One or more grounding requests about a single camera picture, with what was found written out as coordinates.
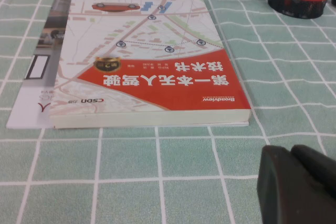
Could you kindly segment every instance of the black object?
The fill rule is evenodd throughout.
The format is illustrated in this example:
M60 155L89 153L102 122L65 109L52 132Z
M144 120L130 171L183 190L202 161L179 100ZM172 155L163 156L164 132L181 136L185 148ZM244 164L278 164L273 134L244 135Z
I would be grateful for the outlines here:
M336 223L336 161L307 146L265 146L257 191L264 224Z
M331 0L331 3L336 6L336 0Z
M327 0L268 0L268 4L279 13L294 18L310 19L318 18L323 14Z

